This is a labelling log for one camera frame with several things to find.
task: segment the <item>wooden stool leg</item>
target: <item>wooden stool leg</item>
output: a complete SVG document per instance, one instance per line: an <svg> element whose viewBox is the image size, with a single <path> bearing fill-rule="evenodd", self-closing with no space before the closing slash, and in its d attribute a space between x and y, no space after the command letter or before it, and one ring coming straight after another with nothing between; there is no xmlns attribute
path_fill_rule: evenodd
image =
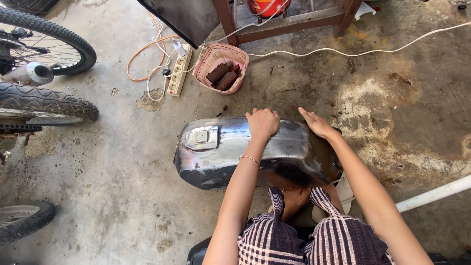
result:
<svg viewBox="0 0 471 265"><path fill-rule="evenodd" d="M345 13L343 14L340 23L334 28L334 35L336 37L342 37L345 35L345 30L350 26L353 17L357 13L362 0L338 0L337 4L343 6Z"/></svg>
<svg viewBox="0 0 471 265"><path fill-rule="evenodd" d="M232 16L231 6L229 5L229 1L227 0L212 0L214 3L214 7L216 8L216 12L218 13L219 20L222 24L222 29L226 35L231 34L236 30L236 26L234 23L234 17ZM230 45L239 47L239 42L237 41L236 34L231 35L227 38L227 41Z"/></svg>

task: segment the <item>person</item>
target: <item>person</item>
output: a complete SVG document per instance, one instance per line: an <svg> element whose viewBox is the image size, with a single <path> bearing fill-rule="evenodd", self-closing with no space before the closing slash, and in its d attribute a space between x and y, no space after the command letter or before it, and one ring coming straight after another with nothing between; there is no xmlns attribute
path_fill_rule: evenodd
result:
<svg viewBox="0 0 471 265"><path fill-rule="evenodd" d="M263 150L280 117L269 108L246 113L252 136L222 201L203 265L236 264L398 264L431 265L393 200L342 135L323 118L299 108L309 128L335 150L368 224L343 214L332 184L321 188L270 188L273 213L247 221ZM308 200L328 217L300 240L285 223Z"/></svg>

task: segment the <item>bracelet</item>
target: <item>bracelet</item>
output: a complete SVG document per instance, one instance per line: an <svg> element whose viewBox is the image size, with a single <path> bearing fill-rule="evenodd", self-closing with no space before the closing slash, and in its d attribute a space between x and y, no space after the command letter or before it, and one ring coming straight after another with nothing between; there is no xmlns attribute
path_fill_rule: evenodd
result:
<svg viewBox="0 0 471 265"><path fill-rule="evenodd" d="M259 168L260 168L260 164L259 164L255 159L253 159L252 157L248 157L248 156L241 155L241 156L239 156L239 161L240 161L242 158L244 158L244 157L252 159L255 163L257 163L257 165L258 165Z"/></svg>

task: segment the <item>plaid shorts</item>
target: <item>plaid shorts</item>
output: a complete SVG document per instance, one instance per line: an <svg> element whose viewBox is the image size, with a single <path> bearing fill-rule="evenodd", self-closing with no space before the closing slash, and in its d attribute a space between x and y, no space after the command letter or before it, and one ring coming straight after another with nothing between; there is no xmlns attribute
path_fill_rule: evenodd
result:
<svg viewBox="0 0 471 265"><path fill-rule="evenodd" d="M321 188L310 199L325 211L324 218L305 242L296 230L281 222L284 202L278 188L270 188L273 213L258 214L247 222L238 238L240 265L390 265L388 245L373 227L342 215Z"/></svg>

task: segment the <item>motorcycle fuel tank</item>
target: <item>motorcycle fuel tank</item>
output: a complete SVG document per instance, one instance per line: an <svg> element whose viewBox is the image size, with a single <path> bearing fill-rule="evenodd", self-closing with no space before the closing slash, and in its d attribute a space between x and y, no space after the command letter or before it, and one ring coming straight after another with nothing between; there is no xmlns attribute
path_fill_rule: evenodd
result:
<svg viewBox="0 0 471 265"><path fill-rule="evenodd" d="M182 179L202 190L229 184L251 139L245 117L216 117L188 123L180 133L173 163ZM319 187L340 178L330 144L305 122L282 119L263 152L257 185L281 189Z"/></svg>

